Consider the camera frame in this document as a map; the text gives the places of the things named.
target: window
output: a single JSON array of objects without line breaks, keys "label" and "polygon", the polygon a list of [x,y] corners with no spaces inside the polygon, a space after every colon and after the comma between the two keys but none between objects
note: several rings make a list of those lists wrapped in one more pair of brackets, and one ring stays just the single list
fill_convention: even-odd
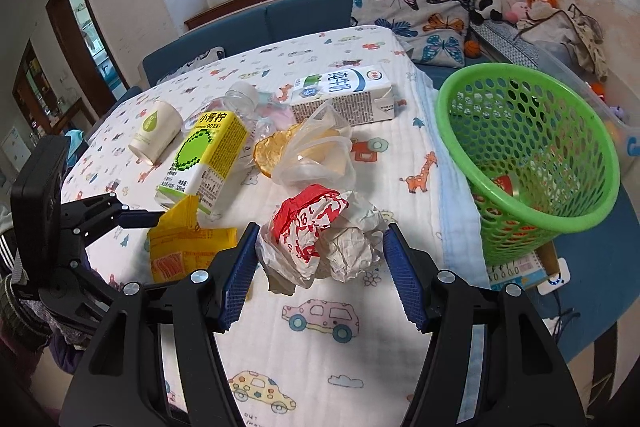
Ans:
[{"label": "window", "polygon": [[342,319],[344,321],[351,320],[351,314],[343,308],[331,308],[331,310],[329,311],[329,316],[332,319]]}]

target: sofa cushion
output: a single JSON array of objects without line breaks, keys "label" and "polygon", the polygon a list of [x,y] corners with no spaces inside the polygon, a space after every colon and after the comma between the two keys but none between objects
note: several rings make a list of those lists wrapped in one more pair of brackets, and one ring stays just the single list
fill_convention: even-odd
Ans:
[{"label": "sofa cushion", "polygon": [[180,76],[183,73],[187,73],[188,71],[197,70],[203,66],[207,66],[208,64],[215,62],[216,60],[220,60],[225,58],[225,49],[222,46],[216,46],[215,48],[210,49],[208,52],[204,52],[202,55],[198,55],[197,57],[193,57],[189,62],[185,62],[181,65],[177,70],[171,71],[163,76],[160,80],[158,80],[158,84],[162,84],[176,76]]},{"label": "sofa cushion", "polygon": [[351,0],[274,0],[267,4],[273,42],[349,26]]},{"label": "sofa cushion", "polygon": [[185,33],[174,42],[147,55],[142,61],[142,67],[149,85],[153,87],[167,73],[215,46],[222,46],[226,55],[231,56],[270,42],[266,10],[263,6],[257,6]]},{"label": "sofa cushion", "polygon": [[462,68],[471,0],[353,0],[354,25],[391,29],[414,62]]},{"label": "sofa cushion", "polygon": [[[484,55],[480,58],[466,59],[467,66],[472,66],[473,64],[484,64],[485,62],[491,61]],[[415,67],[429,75],[430,79],[433,81],[434,89],[440,89],[442,84],[444,84],[444,81],[457,71],[456,68],[443,68],[442,66],[428,66],[426,64],[416,64]]]}]

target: yellow juice carton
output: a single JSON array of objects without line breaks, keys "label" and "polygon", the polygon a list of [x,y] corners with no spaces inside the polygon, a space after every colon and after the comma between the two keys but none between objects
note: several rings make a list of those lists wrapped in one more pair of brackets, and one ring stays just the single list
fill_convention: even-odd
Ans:
[{"label": "yellow juice carton", "polygon": [[158,186],[156,201],[170,208],[186,194],[193,194],[200,198],[198,209],[210,215],[248,136],[234,113],[203,113]]}]

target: small basketball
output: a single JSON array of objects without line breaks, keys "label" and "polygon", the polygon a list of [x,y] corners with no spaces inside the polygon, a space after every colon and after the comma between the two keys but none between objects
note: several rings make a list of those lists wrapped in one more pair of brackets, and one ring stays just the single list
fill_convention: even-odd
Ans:
[{"label": "small basketball", "polygon": [[480,44],[476,41],[465,42],[465,57],[478,58],[480,55],[482,55],[482,52],[480,51]]}]

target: green waste basket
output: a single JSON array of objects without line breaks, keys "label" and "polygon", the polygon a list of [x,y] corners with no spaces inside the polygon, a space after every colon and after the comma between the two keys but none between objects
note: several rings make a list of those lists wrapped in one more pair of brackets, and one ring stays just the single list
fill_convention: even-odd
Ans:
[{"label": "green waste basket", "polygon": [[[463,68],[440,89],[436,123],[470,183],[488,265],[596,226],[618,197],[618,156],[602,120],[547,74],[500,63]],[[513,196],[497,185],[505,176]]]}]

